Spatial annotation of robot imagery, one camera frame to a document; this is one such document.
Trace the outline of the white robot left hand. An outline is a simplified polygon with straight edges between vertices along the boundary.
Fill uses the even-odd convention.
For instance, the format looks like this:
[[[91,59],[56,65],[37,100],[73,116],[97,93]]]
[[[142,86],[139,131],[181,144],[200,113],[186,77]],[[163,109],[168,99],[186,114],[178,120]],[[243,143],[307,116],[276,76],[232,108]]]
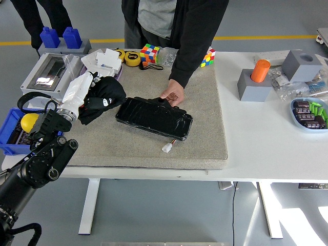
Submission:
[[[70,121],[77,120],[79,116],[79,107],[84,104],[86,95],[93,81],[96,83],[103,78],[97,72],[85,72],[70,82],[61,104],[57,108],[57,113]]]

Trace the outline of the person's left hand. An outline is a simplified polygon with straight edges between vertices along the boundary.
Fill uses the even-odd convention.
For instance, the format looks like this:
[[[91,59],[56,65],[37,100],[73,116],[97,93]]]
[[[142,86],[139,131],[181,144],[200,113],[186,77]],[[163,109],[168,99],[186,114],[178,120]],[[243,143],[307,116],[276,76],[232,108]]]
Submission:
[[[184,88],[174,79],[169,79],[167,88],[162,91],[160,98],[166,99],[172,107],[184,100]]]

